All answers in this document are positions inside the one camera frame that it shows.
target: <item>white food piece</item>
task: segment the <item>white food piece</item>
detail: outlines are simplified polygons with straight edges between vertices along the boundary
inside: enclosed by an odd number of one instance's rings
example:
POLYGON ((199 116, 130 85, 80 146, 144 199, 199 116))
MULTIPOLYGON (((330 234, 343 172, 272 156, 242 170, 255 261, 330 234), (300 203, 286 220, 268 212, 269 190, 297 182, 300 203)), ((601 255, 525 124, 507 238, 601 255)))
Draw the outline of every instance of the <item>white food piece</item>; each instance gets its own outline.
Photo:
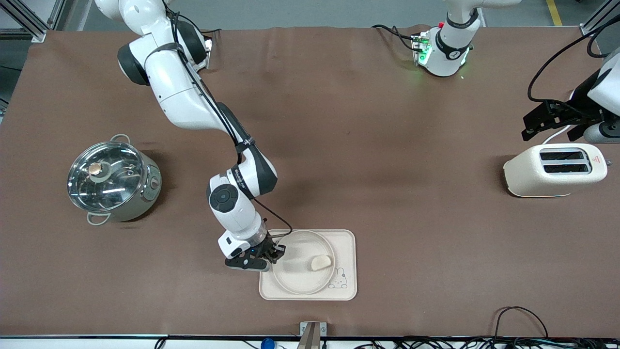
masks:
POLYGON ((329 256, 320 255, 320 256, 315 256, 312 259, 312 262, 310 262, 310 269, 312 271, 317 271, 317 270, 325 269, 330 265, 332 265, 332 260, 329 258, 329 256))

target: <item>pot handle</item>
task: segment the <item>pot handle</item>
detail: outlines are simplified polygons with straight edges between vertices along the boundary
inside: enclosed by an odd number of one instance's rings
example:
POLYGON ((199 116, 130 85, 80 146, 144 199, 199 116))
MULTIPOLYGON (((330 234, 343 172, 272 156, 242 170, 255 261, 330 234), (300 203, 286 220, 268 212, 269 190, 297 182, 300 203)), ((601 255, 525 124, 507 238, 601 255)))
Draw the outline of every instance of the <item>pot handle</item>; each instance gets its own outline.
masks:
POLYGON ((105 224, 110 219, 111 215, 112 214, 109 214, 109 213, 98 214, 98 213, 88 212, 86 214, 86 220, 88 221, 88 223, 90 225, 102 225, 102 224, 105 224), (95 222, 92 221, 93 217, 105 217, 105 219, 103 221, 99 222, 99 223, 95 223, 95 222))
POLYGON ((112 138, 110 138, 110 141, 117 140, 119 138, 126 138, 127 139, 127 144, 131 144, 131 140, 129 139, 129 136, 127 136, 126 134, 114 135, 114 136, 112 136, 112 138))

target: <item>white tray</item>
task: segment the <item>white tray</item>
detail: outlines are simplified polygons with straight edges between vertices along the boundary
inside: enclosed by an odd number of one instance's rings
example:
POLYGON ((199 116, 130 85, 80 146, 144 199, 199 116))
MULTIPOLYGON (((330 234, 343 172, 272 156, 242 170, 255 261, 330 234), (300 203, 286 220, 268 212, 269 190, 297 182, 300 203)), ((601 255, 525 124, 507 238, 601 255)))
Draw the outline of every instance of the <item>white tray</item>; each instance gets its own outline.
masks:
MULTIPOLYGON (((259 273, 259 293, 268 301, 349 301, 357 294, 357 259, 355 236, 345 229, 310 230, 324 237, 334 249, 335 271, 329 285, 313 294, 292 294, 284 290, 275 279, 273 271, 259 273)), ((287 230, 269 230, 270 234, 287 230)))

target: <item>pot control panel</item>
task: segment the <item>pot control panel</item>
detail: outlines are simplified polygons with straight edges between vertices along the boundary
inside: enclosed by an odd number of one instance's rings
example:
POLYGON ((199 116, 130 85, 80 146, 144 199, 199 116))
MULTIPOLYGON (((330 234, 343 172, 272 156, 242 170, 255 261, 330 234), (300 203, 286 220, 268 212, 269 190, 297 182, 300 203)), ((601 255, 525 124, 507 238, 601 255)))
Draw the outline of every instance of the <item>pot control panel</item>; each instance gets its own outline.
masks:
POLYGON ((159 168, 154 166, 147 166, 147 169, 148 175, 141 196, 144 200, 153 201, 157 197, 159 190, 161 190, 161 174, 159 173, 159 168))

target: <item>gray floor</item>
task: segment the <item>gray floor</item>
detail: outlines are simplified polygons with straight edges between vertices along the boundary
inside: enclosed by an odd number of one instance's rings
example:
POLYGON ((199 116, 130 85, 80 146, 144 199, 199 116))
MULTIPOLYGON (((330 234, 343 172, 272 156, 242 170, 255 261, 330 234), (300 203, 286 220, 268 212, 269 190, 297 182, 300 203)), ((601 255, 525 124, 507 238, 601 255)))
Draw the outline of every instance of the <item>gray floor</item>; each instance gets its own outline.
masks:
MULTIPOLYGON (((65 30, 128 30, 121 22, 103 16, 92 0, 72 0, 65 30)), ((562 24, 578 25, 603 0, 555 0, 562 24)), ((266 29, 271 27, 329 26, 370 27, 374 24, 408 27, 436 25, 445 19, 446 8, 438 0, 176 0, 171 5, 204 29, 266 29)), ((546 0, 522 0, 507 9, 485 9, 489 27, 553 25, 546 0)), ((601 35, 602 51, 620 44, 620 25, 601 35)), ((0 40, 0 64, 22 68, 30 42, 0 40)), ((0 68, 0 97, 10 101, 18 71, 0 68)))

